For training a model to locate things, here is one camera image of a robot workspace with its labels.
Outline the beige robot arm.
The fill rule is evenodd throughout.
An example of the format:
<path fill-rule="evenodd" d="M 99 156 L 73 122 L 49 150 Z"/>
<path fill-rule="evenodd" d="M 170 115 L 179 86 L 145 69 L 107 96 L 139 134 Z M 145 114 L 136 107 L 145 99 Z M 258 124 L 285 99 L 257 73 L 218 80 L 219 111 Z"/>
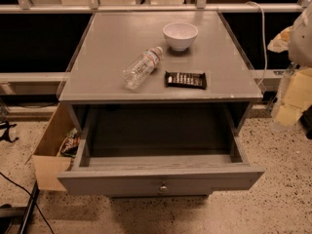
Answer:
<path fill-rule="evenodd" d="M 267 46 L 271 52 L 287 51 L 290 61 L 300 66 L 312 67 L 312 4 L 282 30 Z"/>

